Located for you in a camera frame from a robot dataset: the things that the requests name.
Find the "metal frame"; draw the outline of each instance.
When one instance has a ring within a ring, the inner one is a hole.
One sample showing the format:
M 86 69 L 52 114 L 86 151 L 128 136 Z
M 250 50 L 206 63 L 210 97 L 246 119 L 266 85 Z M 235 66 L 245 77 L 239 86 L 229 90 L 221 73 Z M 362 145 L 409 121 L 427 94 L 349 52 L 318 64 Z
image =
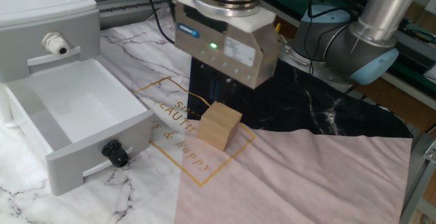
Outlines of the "metal frame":
M 424 134 L 412 148 L 405 201 L 399 224 L 408 224 L 410 222 L 436 169 L 436 165 L 424 157 L 433 141 L 433 137 Z

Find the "open drawer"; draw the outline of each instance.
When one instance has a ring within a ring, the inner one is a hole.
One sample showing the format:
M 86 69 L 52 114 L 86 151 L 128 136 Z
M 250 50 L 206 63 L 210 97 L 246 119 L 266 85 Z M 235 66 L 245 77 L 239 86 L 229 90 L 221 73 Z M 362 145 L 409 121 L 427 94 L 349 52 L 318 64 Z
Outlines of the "open drawer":
M 47 165 L 54 195 L 109 166 L 107 142 L 120 142 L 130 157 L 149 145 L 153 111 L 95 59 L 13 81 L 6 92 L 14 122 Z

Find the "wooden block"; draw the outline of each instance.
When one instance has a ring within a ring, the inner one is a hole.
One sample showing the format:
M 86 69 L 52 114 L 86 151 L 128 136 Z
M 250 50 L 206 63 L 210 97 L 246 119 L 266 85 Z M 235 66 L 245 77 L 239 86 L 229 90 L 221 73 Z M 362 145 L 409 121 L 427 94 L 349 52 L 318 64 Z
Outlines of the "wooden block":
M 224 151 L 236 135 L 242 114 L 226 105 L 214 102 L 200 119 L 197 138 Z

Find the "marble pattern surface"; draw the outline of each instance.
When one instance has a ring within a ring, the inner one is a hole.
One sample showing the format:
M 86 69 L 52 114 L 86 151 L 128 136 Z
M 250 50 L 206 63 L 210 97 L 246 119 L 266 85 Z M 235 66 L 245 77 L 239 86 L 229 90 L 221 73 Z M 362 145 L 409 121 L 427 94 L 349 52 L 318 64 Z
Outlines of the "marble pattern surface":
M 174 39 L 174 23 L 163 14 L 162 27 Z M 152 19 L 102 31 L 101 54 L 97 59 L 131 91 L 166 76 L 189 84 L 190 57 L 168 43 Z M 126 63 L 130 69 L 120 72 L 117 66 Z M 0 125 L 0 224 L 174 222 L 181 171 L 153 146 L 125 167 L 110 166 L 55 197 L 45 165 L 26 141 L 20 129 Z M 181 161 L 181 148 L 167 153 Z

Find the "pink fabric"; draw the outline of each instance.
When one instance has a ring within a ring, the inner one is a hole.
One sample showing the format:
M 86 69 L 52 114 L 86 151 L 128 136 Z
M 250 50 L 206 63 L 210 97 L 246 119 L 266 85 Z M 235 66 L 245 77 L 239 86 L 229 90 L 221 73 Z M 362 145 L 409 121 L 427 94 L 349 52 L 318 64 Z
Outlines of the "pink fabric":
M 176 224 L 398 223 L 411 139 L 249 132 L 224 153 L 185 135 Z

